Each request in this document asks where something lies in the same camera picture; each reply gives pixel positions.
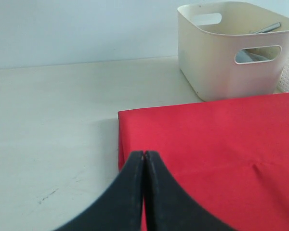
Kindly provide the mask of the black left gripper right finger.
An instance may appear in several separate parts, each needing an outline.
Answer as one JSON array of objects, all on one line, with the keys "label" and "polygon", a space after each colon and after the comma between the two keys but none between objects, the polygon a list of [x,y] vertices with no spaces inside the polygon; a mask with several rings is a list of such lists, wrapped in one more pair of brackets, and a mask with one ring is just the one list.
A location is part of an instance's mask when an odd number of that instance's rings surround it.
[{"label": "black left gripper right finger", "polygon": [[144,213],[148,231],[232,231],[180,186],[158,152],[144,154]]}]

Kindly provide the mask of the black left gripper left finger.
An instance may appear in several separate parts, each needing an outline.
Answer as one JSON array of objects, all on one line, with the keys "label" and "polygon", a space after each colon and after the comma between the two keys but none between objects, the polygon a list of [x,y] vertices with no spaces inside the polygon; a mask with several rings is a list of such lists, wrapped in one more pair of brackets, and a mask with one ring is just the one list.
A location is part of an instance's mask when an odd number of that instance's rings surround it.
[{"label": "black left gripper left finger", "polygon": [[104,193],[57,231],[139,231],[145,157],[134,151]]}]

